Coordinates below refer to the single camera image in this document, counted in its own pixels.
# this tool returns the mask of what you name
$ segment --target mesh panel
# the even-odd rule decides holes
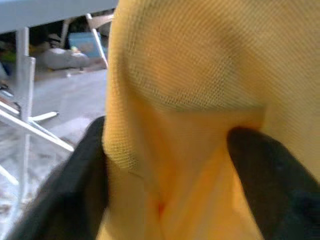
[[[120,1],[104,148],[141,179],[146,196],[128,198],[144,203],[130,217],[145,239],[261,238],[246,201],[232,201],[244,199],[226,153],[232,127],[267,133],[320,178],[318,26],[316,0]],[[115,239],[142,239],[120,222]]]

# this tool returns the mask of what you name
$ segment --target gray floor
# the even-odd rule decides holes
[[[66,142],[76,145],[90,122],[105,114],[107,71],[78,72],[71,77],[55,77],[51,74],[47,79],[43,78],[43,75],[38,76],[35,81],[33,115],[59,111],[59,116],[42,122],[41,125]],[[18,141],[17,131],[0,122],[0,164],[15,177],[18,175]],[[67,158],[65,153],[57,152],[48,143],[31,138],[29,200],[35,196],[37,188],[51,170]],[[17,192],[18,188],[0,175],[0,232],[6,224]]]

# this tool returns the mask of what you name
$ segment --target yellow garment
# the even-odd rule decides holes
[[[260,129],[319,180],[319,26],[317,0],[120,0],[99,239],[262,239],[226,134]]]

